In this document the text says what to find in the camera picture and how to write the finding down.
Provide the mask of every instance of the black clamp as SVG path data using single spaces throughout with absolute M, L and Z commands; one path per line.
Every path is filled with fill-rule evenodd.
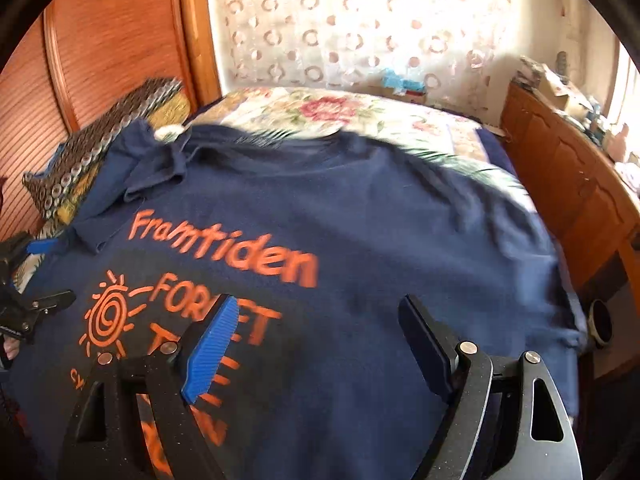
M 494 446 L 474 475 L 490 480 L 581 480 L 569 418 L 540 355 L 489 356 L 460 342 L 415 296 L 398 307 L 404 336 L 432 392 L 449 405 L 412 480 L 462 480 L 474 457 L 489 394 L 500 393 Z
M 33 338 L 33 330 L 43 314 L 54 314 L 76 300 L 71 290 L 34 300 L 28 300 L 16 290 L 12 275 L 29 254 L 32 242 L 30 234 L 21 232 L 0 243 L 0 333 L 27 342 Z M 12 362 L 2 343 L 0 340 L 0 363 L 7 370 Z
M 75 480 L 89 466 L 95 480 L 154 478 L 136 394 L 148 394 L 176 480 L 225 479 L 180 392 L 180 362 L 190 357 L 225 300 L 222 295 L 180 343 L 165 342 L 139 358 L 98 357 L 66 431 L 59 480 Z M 582 479 L 568 417 L 537 353 L 524 352 L 519 359 L 489 356 L 473 342 L 459 341 L 414 296 L 402 298 L 398 318 L 429 388 L 449 405 L 412 480 Z M 490 428 L 492 452 L 479 457 L 476 443 L 493 393 L 502 394 L 499 423 Z M 480 466 L 469 467 L 476 460 Z

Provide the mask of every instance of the wooden door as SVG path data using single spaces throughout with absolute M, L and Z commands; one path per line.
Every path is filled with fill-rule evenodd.
M 565 124 L 558 124 L 555 130 L 545 176 L 548 185 L 539 199 L 538 211 L 549 230 L 561 238 L 592 190 L 595 156 L 582 145 L 578 132 Z
M 580 288 L 613 256 L 634 226 L 634 217 L 616 199 L 608 179 L 591 179 L 580 211 L 560 238 L 575 288 Z
M 72 130 L 149 77 L 177 77 L 193 99 L 180 0 L 54 0 L 45 12 L 52 81 Z
M 546 190 L 550 185 L 547 168 L 556 149 L 558 138 L 548 121 L 538 113 L 529 113 L 526 128 L 509 145 L 509 157 L 518 177 L 529 192 L 536 207 L 552 210 L 547 205 Z
M 500 126 L 506 135 L 504 140 L 507 143 L 507 151 L 517 145 L 522 133 L 527 129 L 530 118 L 529 111 L 519 97 L 518 89 L 510 86 L 500 118 Z
M 22 173 L 42 170 L 65 139 L 38 18 L 0 73 L 0 176 L 7 178 L 0 240 L 20 231 L 37 232 L 42 219 L 22 185 Z

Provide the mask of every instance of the human hand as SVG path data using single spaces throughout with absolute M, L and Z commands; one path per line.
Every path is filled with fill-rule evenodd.
M 4 336 L 4 353 L 9 360 L 15 359 L 20 351 L 20 341 L 13 337 Z

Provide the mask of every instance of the text framtiden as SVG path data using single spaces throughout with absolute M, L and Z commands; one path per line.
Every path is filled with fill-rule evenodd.
M 214 224 L 206 229 L 197 229 L 187 221 L 174 228 L 171 222 L 152 218 L 154 209 L 139 211 L 133 219 L 129 240 L 136 236 L 145 238 L 152 231 L 153 240 L 173 240 L 171 247 L 181 253 L 189 251 L 198 241 L 194 258 L 206 256 L 214 242 L 220 242 L 212 250 L 210 259 L 222 260 L 239 270 L 252 270 L 264 276 L 280 276 L 286 283 L 315 287 L 318 284 L 318 258 L 314 254 L 292 251 L 286 247 L 265 247 L 270 234 L 258 236 L 255 240 L 238 241 L 242 231 L 225 233 L 222 224 Z

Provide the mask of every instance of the window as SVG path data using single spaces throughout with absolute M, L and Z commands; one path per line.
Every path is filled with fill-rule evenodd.
M 616 84 L 609 107 L 611 129 L 618 132 L 626 123 L 629 126 L 629 141 L 632 149 L 640 151 L 640 73 L 620 44 Z

